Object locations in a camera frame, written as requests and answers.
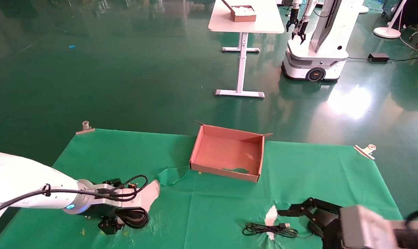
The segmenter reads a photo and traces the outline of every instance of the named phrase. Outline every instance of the cardboard box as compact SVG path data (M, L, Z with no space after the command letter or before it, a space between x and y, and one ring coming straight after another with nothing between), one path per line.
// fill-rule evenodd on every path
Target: cardboard box
M223 3L231 10L231 16L234 22L254 22L257 19L257 15L251 15L251 16L238 16L235 12L235 10L233 9L233 7L245 7L245 8L251 8L254 12L255 10L252 8L252 6L250 5L233 5L231 6L230 4L228 4L225 0L221 0L223 1Z
M192 170L258 182L264 138L256 134L201 124L190 158Z

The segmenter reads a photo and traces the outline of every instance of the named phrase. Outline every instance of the table foot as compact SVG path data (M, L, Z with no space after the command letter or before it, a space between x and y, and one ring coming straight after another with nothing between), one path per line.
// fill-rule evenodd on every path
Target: table foot
M245 97L255 97L255 98L264 98L263 92L248 92L248 91L242 91L238 93L234 90L220 90L217 89L215 92L215 95L231 95L231 96L245 96Z
M248 47L246 51L259 53L260 49L257 47ZM240 49L238 47L222 47L221 52L240 52Z

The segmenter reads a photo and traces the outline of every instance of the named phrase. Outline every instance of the white floor lamp base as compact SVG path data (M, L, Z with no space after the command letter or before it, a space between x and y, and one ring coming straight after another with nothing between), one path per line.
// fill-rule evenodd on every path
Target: white floor lamp base
M366 6L362 5L361 8L359 9L359 13L360 14L365 14L369 12L369 8L367 8Z
M373 30L373 33L379 37L387 39L396 39L401 36L401 32L388 27L377 27Z

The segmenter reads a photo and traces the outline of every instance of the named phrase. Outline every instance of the power adapter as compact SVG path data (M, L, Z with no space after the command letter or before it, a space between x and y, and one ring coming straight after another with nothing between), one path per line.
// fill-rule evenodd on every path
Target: power adapter
M371 62L383 62L387 63L390 56L384 53L370 53L367 57Z

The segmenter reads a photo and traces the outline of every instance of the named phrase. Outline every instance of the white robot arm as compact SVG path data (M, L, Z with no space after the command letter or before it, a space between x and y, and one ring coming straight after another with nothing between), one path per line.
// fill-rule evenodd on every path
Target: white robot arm
M141 188L130 184L140 177L146 180ZM8 206L54 208L100 218L98 227L106 234L115 234L123 225L142 228L149 221L147 211L141 207L140 193L147 183L144 175L125 183L119 179L102 184L77 181L31 159L0 153L0 216Z

